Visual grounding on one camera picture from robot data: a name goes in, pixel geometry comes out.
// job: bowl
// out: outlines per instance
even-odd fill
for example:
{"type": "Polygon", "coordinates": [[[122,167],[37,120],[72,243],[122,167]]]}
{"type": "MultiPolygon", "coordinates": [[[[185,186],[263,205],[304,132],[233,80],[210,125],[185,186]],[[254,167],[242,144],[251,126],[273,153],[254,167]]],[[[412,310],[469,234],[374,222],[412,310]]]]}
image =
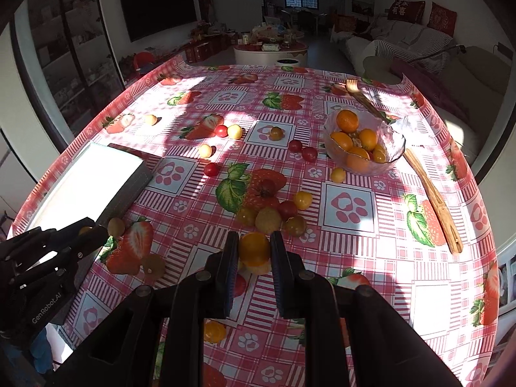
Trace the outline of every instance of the bowl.
{"type": "Polygon", "coordinates": [[[364,128],[372,129],[378,136],[378,144],[385,150],[386,163],[375,163],[372,160],[366,160],[355,154],[344,151],[330,135],[332,132],[340,131],[337,126],[336,118],[341,110],[334,111],[326,119],[323,131],[324,146],[328,156],[336,163],[337,167],[347,170],[351,173],[360,174],[362,176],[376,176],[388,172],[394,168],[396,162],[405,153],[405,138],[397,133],[386,122],[373,116],[366,110],[360,110],[351,106],[347,110],[354,112],[358,116],[358,131],[364,128]]]}

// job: tablecloth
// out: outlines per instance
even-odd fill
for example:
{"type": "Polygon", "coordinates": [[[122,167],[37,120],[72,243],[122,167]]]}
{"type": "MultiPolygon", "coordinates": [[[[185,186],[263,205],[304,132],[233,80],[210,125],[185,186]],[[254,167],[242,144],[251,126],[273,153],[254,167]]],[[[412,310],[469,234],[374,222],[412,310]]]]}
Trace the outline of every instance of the tablecloth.
{"type": "MultiPolygon", "coordinates": [[[[409,115],[415,121],[419,137],[413,151],[445,199],[464,251],[456,256],[448,251],[439,225],[425,211],[428,201],[421,181],[404,159],[384,175],[348,173],[343,184],[332,183],[329,174],[335,166],[324,153],[323,124],[335,109],[360,107],[333,86],[350,77],[291,67],[192,67],[177,56],[123,92],[84,129],[37,184],[11,233],[24,231],[45,193],[89,140],[125,147],[144,158],[154,178],[124,218],[143,215],[150,220],[152,251],[167,264],[155,287],[176,284],[202,268],[207,256],[223,246],[229,230],[249,231],[217,201],[215,190],[227,178],[225,171],[216,178],[204,176],[207,160],[198,158],[200,141],[181,139],[185,128],[218,113],[226,125],[238,123],[245,133],[238,141],[205,140],[217,148],[212,161],[247,164],[246,173],[261,168],[281,172],[287,185],[278,194],[280,200],[291,199],[299,190],[313,194],[313,204],[302,212],[308,229],[299,238],[286,238],[287,249],[333,283],[361,272],[464,385],[477,386],[496,332],[496,320],[486,325],[475,320],[479,300],[486,295],[485,274],[496,260],[479,189],[443,122],[407,78],[389,86],[361,80],[359,87],[391,119],[409,115]],[[162,80],[169,76],[172,79],[162,80]],[[121,113],[134,119],[123,132],[109,134],[102,123],[121,113]],[[144,123],[149,113],[160,118],[154,126],[144,123]],[[286,134],[277,142],[267,138],[275,125],[286,134]],[[317,161],[307,163],[288,151],[292,138],[316,147],[317,161]],[[411,213],[417,227],[408,226],[411,213]]],[[[116,173],[116,168],[106,165],[106,172],[116,173]]],[[[227,386],[302,386],[302,322],[279,317],[271,274],[242,277],[243,293],[235,299],[230,319],[222,322],[227,336],[216,345],[205,342],[205,363],[223,374],[227,386]]],[[[72,345],[80,344],[143,281],[143,271],[137,276],[112,275],[95,262],[75,297],[63,335],[72,345]]],[[[352,368],[350,378],[354,381],[352,368]]]]}

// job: black tv screen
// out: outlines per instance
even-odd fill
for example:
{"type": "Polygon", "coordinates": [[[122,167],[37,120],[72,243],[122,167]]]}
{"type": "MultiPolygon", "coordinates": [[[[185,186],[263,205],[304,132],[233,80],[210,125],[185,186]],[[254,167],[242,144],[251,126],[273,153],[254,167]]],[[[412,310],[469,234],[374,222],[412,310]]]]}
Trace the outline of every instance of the black tv screen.
{"type": "Polygon", "coordinates": [[[131,42],[197,20],[194,0],[120,0],[131,42]]]}

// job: wooden handle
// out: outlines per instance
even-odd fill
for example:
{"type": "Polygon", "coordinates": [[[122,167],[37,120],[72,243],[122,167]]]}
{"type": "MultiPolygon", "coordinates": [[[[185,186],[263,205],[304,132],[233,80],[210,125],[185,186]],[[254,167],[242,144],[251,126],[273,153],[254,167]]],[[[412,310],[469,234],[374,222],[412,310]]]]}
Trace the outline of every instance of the wooden handle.
{"type": "MultiPolygon", "coordinates": [[[[380,112],[378,112],[378,110],[367,99],[367,97],[362,94],[362,92],[352,92],[351,95],[357,100],[357,102],[361,103],[370,114],[385,121],[385,118],[380,114],[380,112]]],[[[443,229],[444,237],[446,238],[450,252],[452,254],[461,253],[464,246],[462,244],[462,240],[460,239],[459,232],[457,231],[457,227],[453,222],[450,210],[448,210],[448,207],[444,203],[443,197],[437,191],[432,181],[428,178],[425,169],[423,169],[420,161],[417,159],[414,153],[407,148],[405,149],[405,154],[403,156],[411,165],[412,169],[414,169],[417,176],[420,178],[423,187],[425,188],[428,200],[430,201],[430,204],[435,211],[435,215],[441,224],[441,228],[443,229]]]]}

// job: wooden utensil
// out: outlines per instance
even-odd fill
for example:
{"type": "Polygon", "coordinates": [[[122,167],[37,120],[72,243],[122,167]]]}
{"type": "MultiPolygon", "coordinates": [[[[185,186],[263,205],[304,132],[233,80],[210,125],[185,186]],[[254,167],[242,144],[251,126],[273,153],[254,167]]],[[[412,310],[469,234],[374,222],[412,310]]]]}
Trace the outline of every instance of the wooden utensil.
{"type": "MultiPolygon", "coordinates": [[[[365,97],[359,90],[357,80],[347,80],[346,89],[349,92],[349,94],[351,94],[355,98],[355,100],[357,100],[357,102],[362,104],[368,110],[369,113],[380,118],[383,121],[386,121],[386,118],[381,115],[381,113],[374,107],[374,105],[367,99],[367,97],[365,97]]],[[[443,229],[444,237],[446,238],[446,242],[448,243],[448,248],[450,248],[450,252],[452,254],[461,253],[464,246],[462,244],[459,232],[457,231],[457,227],[453,222],[450,210],[444,203],[443,197],[437,191],[432,181],[428,178],[425,169],[422,167],[416,155],[409,148],[406,148],[403,156],[411,165],[412,169],[414,169],[417,176],[420,178],[423,187],[425,188],[428,200],[430,201],[430,204],[432,205],[432,208],[435,211],[435,215],[439,220],[441,228],[443,229]]]]}

